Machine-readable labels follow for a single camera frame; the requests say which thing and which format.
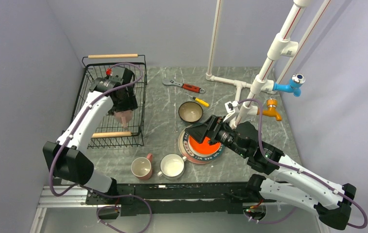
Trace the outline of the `black wire dish rack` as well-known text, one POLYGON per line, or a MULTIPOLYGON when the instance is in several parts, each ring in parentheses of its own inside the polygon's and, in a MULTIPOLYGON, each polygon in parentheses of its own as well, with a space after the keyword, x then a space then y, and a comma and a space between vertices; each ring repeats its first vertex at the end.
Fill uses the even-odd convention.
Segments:
POLYGON ((147 66, 143 54, 88 55, 83 59, 141 58, 141 62, 84 63, 84 74, 72 117, 83 112, 87 100, 95 98, 94 89, 104 92, 117 85, 131 86, 109 94, 110 108, 96 115, 87 148, 143 146, 147 66))

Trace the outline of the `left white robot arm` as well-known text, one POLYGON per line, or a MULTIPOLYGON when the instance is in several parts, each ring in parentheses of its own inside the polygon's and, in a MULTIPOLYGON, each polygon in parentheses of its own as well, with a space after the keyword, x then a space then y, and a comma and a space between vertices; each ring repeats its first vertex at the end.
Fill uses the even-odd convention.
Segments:
POLYGON ((72 187, 80 185, 97 193, 106 204, 117 199, 117 181, 95 170, 85 153, 98 124, 108 111, 115 108, 120 91, 133 89, 144 77, 142 69, 137 77, 126 66, 127 63, 115 64, 107 70, 107 77, 96 78, 70 126, 58 139, 43 146, 49 169, 49 187, 54 196, 60 197, 69 191, 68 188, 61 193, 54 190, 53 179, 58 177, 71 181, 72 187))

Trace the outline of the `salmon pink mug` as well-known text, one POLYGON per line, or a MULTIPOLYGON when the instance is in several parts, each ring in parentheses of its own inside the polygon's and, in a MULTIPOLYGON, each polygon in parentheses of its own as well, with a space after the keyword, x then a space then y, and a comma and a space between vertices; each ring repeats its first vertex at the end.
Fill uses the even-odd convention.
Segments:
POLYGON ((138 157, 131 163, 131 172, 139 180, 149 180, 152 176, 153 154, 146 157, 138 157))

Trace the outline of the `light pink mug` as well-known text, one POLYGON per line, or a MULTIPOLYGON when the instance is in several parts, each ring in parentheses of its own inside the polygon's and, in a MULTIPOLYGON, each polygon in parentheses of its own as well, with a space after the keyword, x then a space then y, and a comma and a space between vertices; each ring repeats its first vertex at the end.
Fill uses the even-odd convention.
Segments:
POLYGON ((123 130, 127 131, 129 122, 132 120, 134 112, 132 110, 114 112, 115 119, 121 123, 123 130))

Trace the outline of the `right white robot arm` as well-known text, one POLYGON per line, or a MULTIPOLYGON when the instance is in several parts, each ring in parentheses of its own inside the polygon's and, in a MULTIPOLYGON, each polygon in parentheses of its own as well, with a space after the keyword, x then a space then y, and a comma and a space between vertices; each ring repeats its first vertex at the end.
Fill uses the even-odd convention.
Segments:
POLYGON ((247 165, 258 172, 246 186, 249 200, 279 200, 307 210, 336 230, 350 226, 356 187, 334 183, 304 168, 264 142, 261 132, 250 122, 232 129, 222 118, 212 115, 206 122, 186 128, 185 133, 198 143, 220 143, 247 160, 247 165))

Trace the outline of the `white enamel cup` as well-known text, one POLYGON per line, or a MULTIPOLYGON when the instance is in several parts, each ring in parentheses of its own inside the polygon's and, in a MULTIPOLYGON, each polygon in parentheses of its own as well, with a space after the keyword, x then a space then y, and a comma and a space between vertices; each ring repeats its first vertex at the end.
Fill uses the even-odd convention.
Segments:
POLYGON ((186 161, 186 157, 177 154, 165 155, 160 162, 160 171, 157 173, 157 176, 164 176, 169 180, 180 178, 184 173, 186 161))

